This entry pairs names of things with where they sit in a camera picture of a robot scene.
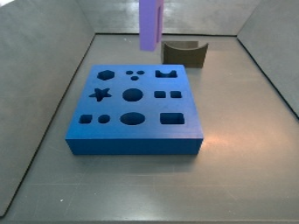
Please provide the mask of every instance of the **shape sorter board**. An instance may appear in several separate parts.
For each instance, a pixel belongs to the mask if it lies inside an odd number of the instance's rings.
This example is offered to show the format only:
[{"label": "shape sorter board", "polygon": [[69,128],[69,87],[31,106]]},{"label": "shape sorter board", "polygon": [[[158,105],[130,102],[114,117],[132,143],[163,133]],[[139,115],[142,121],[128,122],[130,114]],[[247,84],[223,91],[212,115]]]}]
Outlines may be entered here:
[{"label": "shape sorter board", "polygon": [[198,154],[202,124],[184,67],[93,66],[65,140],[76,155]]}]

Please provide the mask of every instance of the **gray table surface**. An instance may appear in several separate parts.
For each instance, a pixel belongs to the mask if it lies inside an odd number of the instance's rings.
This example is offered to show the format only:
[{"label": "gray table surface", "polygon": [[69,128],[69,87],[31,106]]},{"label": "gray table surface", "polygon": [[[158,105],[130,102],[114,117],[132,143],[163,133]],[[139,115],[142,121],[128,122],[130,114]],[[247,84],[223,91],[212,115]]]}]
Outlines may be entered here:
[{"label": "gray table surface", "polygon": [[198,156],[73,156],[64,135],[95,64],[160,64],[138,36],[96,36],[5,221],[299,221],[299,125],[236,38],[187,69],[204,132]]}]

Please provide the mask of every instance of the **gray wall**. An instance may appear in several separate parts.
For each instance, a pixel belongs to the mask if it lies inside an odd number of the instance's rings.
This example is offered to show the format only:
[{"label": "gray wall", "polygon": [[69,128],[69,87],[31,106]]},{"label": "gray wall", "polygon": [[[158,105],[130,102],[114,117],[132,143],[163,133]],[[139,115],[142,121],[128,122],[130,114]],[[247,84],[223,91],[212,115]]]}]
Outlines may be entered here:
[{"label": "gray wall", "polygon": [[[138,0],[79,0],[96,33],[139,33]],[[238,35],[260,0],[164,0],[163,33]]]},{"label": "gray wall", "polygon": [[0,216],[93,35],[73,0],[17,0],[0,8]]},{"label": "gray wall", "polygon": [[238,38],[299,116],[298,11],[298,0],[264,0]]}]

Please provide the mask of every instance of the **star-shaped hole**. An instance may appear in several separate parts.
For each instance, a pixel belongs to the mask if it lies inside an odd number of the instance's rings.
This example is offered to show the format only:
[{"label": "star-shaped hole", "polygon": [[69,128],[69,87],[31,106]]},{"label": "star-shaped hole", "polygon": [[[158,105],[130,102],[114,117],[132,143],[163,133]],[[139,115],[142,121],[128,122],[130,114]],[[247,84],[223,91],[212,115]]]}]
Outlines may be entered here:
[{"label": "star-shaped hole", "polygon": [[111,97],[112,95],[108,93],[110,88],[105,89],[99,89],[95,88],[95,94],[91,94],[88,97],[96,97],[97,102],[101,102],[101,100],[104,99],[104,97]]}]

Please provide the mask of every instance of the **rectangular hole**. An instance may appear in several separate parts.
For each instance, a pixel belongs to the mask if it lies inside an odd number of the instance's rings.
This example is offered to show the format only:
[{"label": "rectangular hole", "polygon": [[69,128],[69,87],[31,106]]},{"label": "rectangular hole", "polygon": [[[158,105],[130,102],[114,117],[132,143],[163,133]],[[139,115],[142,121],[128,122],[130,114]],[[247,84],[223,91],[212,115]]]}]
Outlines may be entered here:
[{"label": "rectangular hole", "polygon": [[164,91],[154,91],[154,97],[155,98],[166,98],[166,92]]},{"label": "rectangular hole", "polygon": [[176,71],[172,70],[170,73],[162,73],[159,70],[155,70],[155,78],[176,78]]},{"label": "rectangular hole", "polygon": [[184,124],[183,113],[162,113],[160,123],[162,124]]},{"label": "rectangular hole", "polygon": [[172,98],[183,98],[182,91],[171,91],[171,97]]},{"label": "rectangular hole", "polygon": [[91,123],[92,115],[81,115],[79,118],[79,123]]}]

